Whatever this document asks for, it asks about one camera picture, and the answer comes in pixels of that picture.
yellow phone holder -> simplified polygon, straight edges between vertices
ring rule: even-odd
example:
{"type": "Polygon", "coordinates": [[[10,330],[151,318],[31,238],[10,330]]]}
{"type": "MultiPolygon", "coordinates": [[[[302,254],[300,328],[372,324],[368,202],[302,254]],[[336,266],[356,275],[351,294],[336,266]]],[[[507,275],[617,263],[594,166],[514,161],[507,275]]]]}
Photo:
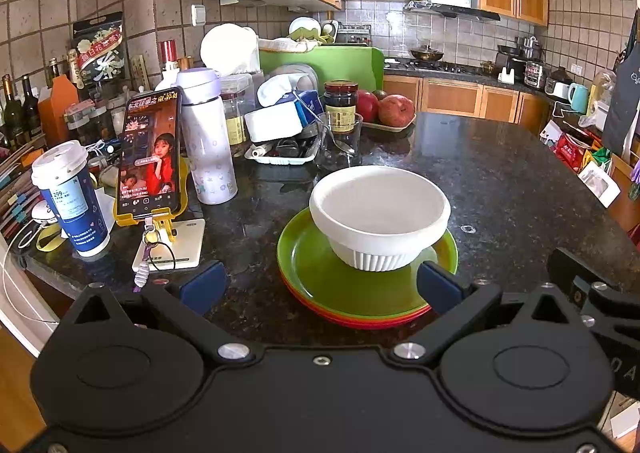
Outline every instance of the yellow phone holder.
{"type": "Polygon", "coordinates": [[[174,221],[187,209],[188,204],[187,176],[189,175],[189,167],[182,157],[179,160],[178,173],[180,204],[175,212],[169,208],[158,208],[151,210],[144,219],[135,219],[131,213],[118,214],[118,203],[113,205],[113,216],[118,226],[134,226],[141,222],[145,224],[142,241],[131,266],[136,272],[138,272],[148,243],[155,244],[150,253],[151,273],[197,267],[200,263],[204,219],[174,221]]]}

white thermos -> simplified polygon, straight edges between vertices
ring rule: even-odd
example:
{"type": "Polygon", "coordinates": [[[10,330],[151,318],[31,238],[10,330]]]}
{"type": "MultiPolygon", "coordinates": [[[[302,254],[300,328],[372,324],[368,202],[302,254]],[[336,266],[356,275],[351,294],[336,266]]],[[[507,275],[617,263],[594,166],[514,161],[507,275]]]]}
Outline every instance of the white thermos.
{"type": "Polygon", "coordinates": [[[175,84],[182,89],[181,125],[198,200],[222,204],[238,192],[226,133],[220,77],[210,68],[182,70],[175,84]]]}

smartphone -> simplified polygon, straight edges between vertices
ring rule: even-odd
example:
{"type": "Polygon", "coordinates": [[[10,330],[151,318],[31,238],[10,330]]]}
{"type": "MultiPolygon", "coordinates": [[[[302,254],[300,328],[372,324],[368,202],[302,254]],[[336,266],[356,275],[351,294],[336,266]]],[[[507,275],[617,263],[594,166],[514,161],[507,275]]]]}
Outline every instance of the smartphone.
{"type": "Polygon", "coordinates": [[[135,96],[127,103],[120,135],[118,214],[144,218],[180,205],[179,88],[135,96]]]}

white tray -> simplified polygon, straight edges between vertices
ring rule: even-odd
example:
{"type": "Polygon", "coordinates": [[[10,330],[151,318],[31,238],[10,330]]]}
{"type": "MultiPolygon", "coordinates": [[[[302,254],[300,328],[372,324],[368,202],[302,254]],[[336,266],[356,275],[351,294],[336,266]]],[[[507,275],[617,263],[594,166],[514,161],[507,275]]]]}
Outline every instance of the white tray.
{"type": "Polygon", "coordinates": [[[305,157],[254,157],[251,155],[250,149],[248,149],[244,153],[244,158],[249,160],[255,160],[260,164],[293,164],[300,165],[305,162],[310,162],[316,158],[316,154],[318,153],[318,148],[320,148],[320,136],[316,137],[314,144],[306,151],[305,157]]]}
{"type": "Polygon", "coordinates": [[[362,126],[367,126],[367,128],[373,128],[376,130],[383,130],[384,132],[402,132],[407,126],[410,126],[414,121],[415,118],[418,114],[414,114],[414,118],[409,121],[409,124],[406,126],[403,126],[402,128],[396,128],[395,126],[385,126],[385,125],[379,125],[378,123],[362,123],[362,126]]]}

range hood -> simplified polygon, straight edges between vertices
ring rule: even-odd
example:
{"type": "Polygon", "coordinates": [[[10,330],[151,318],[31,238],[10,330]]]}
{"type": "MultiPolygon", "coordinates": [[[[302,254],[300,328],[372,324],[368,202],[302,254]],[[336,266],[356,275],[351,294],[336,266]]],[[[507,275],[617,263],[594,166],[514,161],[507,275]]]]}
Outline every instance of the range hood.
{"type": "Polygon", "coordinates": [[[404,6],[405,11],[414,13],[441,14],[446,18],[466,18],[479,22],[500,22],[500,14],[482,9],[448,6],[447,4],[433,4],[412,0],[404,6]]]}

